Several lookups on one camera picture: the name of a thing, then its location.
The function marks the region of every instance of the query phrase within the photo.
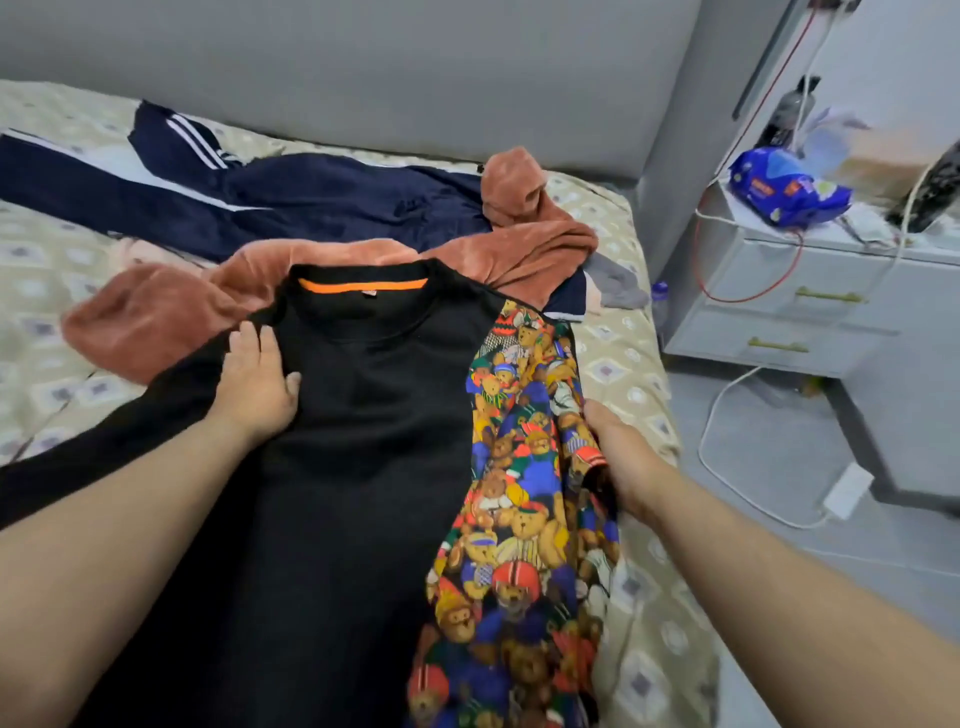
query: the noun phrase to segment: patterned bed sheet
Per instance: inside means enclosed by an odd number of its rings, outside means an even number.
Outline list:
[[[122,142],[134,100],[68,86],[0,81],[0,130],[33,133],[77,151]],[[368,164],[475,172],[472,162],[404,157],[275,139],[204,120],[243,160],[324,152]],[[548,173],[553,200],[597,232],[599,250],[649,292],[630,207],[615,192]],[[60,315],[121,268],[106,236],[0,201],[0,464],[43,452],[99,423],[142,387],[98,370],[60,338]],[[668,461],[680,442],[648,310],[604,309],[574,325],[585,394],[636,426]],[[607,726],[706,726],[715,713],[713,632],[653,533],[626,518],[624,558],[598,565],[605,631],[594,687]]]

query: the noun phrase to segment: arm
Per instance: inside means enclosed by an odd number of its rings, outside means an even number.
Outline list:
[[[0,531],[0,724],[69,723],[237,465],[290,424],[299,386],[283,377],[273,331],[258,339],[244,322],[203,420]]]
[[[595,401],[624,507],[656,531],[785,728],[960,725],[960,649],[663,462]]]

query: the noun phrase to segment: teddy bear pattern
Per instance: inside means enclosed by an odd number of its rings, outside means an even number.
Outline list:
[[[569,324],[504,303],[467,377],[472,483],[426,578],[436,617],[407,686],[414,728],[586,722],[615,523],[586,487],[604,465],[582,417]]]

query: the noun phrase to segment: headboard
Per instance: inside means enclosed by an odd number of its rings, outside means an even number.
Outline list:
[[[638,178],[700,0],[7,0],[0,76],[265,133]]]

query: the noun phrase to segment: drawer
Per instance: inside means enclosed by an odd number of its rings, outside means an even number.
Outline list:
[[[822,376],[844,376],[891,338],[876,331],[694,308],[666,352]]]
[[[723,299],[752,296],[786,273],[796,253],[793,245],[745,240],[727,266],[713,276],[708,290]],[[898,307],[890,305],[890,297],[880,296],[879,290],[869,300],[864,297],[890,264],[891,259],[885,256],[804,248],[790,278],[770,293],[745,303],[708,304],[821,324],[839,319],[851,326],[895,333],[900,331],[902,321]],[[910,265],[916,264],[902,260],[891,278],[900,277]],[[891,285],[898,286],[888,279],[882,288]],[[902,292],[901,288],[897,294],[901,296]]]

